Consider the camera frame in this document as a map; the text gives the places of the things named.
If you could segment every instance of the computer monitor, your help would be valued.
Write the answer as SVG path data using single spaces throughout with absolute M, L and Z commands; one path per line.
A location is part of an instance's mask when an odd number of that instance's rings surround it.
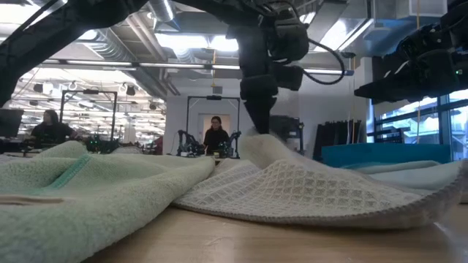
M 24 110 L 0 109 L 0 137 L 16 137 Z

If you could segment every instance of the mint green towel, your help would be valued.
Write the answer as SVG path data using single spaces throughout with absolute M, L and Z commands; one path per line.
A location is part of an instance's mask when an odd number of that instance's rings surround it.
M 211 158 L 90 155 L 77 142 L 0 164 L 0 262 L 80 262 L 145 226 L 213 169 Z M 5 201 L 12 197 L 33 201 Z

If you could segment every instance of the wooden table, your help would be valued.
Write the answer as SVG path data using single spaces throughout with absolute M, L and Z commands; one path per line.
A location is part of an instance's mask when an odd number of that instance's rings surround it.
M 275 226 L 168 208 L 85 263 L 468 261 L 468 205 L 439 224 L 407 231 Z

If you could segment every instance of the teal box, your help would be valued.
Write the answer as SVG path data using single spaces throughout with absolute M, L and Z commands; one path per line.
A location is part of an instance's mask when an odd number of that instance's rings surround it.
M 449 145 L 361 143 L 326 146 L 322 162 L 330 167 L 366 167 L 365 164 L 400 164 L 409 161 L 452 161 Z

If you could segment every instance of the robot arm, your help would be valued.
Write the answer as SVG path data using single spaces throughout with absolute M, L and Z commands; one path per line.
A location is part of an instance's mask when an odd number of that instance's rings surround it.
M 28 27 L 34 19 L 26 21 L 0 45 L 0 105 L 10 99 L 23 74 L 84 32 L 112 26 L 138 11 L 147 1 L 69 0 L 32 26 Z M 286 0 L 261 1 L 262 4 L 250 0 L 175 1 L 209 12 L 230 26 L 227 38 L 238 41 L 239 66 L 244 76 L 241 98 L 261 134 L 269 131 L 269 113 L 276 102 L 274 96 L 279 85 L 297 91 L 303 73 L 319 82 L 298 66 L 284 66 L 302 59 L 308 53 L 309 42 L 332 52 L 340 62 L 341 77 L 331 83 L 320 83 L 334 84 L 343 78 L 343 61 L 330 48 L 308 39 L 306 25 L 299 21 L 294 6 Z
M 383 57 L 373 57 L 374 82 L 356 96 L 387 102 L 420 101 L 466 88 L 468 75 L 468 1 L 457 1 L 440 23 L 422 27 Z

